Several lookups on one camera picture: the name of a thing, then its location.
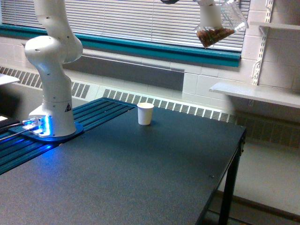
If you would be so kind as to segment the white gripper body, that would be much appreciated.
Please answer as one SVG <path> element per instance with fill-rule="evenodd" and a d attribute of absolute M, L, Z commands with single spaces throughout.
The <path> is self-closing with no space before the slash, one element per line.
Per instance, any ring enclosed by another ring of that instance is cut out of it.
<path fill-rule="evenodd" d="M 214 0 L 198 0 L 200 27 L 221 27 L 221 7 Z"/>

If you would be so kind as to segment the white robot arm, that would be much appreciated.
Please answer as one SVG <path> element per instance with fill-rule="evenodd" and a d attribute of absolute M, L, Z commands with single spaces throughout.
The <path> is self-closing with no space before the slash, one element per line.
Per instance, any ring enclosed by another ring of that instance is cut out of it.
<path fill-rule="evenodd" d="M 34 131 L 41 138 L 72 135 L 76 127 L 71 79 L 64 73 L 63 64 L 78 60 L 83 45 L 72 32 L 63 0 L 36 0 L 34 8 L 47 35 L 32 38 L 25 45 L 25 55 L 39 72 L 43 86 L 42 104 L 29 118 L 41 119 Z"/>

